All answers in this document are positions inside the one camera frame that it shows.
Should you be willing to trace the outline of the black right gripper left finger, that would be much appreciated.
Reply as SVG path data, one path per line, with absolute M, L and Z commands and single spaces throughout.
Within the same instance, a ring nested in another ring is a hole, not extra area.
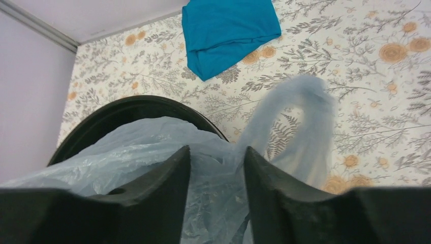
M 191 152 L 106 195 L 1 189 L 1 243 L 180 243 Z

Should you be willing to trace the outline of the light blue plastic trash bag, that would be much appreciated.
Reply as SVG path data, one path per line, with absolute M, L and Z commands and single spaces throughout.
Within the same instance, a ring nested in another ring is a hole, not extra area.
M 236 144 L 179 118 L 144 118 L 116 128 L 65 161 L 6 182 L 1 189 L 50 188 L 83 197 L 106 195 L 188 146 L 191 174 L 180 243 L 229 243 L 250 212 L 245 151 L 251 147 L 264 155 L 275 119 L 290 106 L 303 111 L 303 120 L 271 164 L 319 188 L 329 173 L 333 98 L 322 79 L 302 75 L 279 83 L 266 95 Z

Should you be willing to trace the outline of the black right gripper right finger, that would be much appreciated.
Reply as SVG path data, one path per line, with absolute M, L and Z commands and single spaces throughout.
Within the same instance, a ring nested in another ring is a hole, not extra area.
M 276 168 L 251 147 L 244 176 L 255 243 L 430 243 L 429 187 L 334 195 Z

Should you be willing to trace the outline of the black plastic trash bin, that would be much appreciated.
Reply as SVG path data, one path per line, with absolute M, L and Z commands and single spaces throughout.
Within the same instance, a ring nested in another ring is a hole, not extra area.
M 144 118 L 164 116 L 185 120 L 199 130 L 212 132 L 228 141 L 215 124 L 195 109 L 169 98 L 139 95 L 111 102 L 90 114 L 62 141 L 48 166 L 77 155 L 122 125 Z

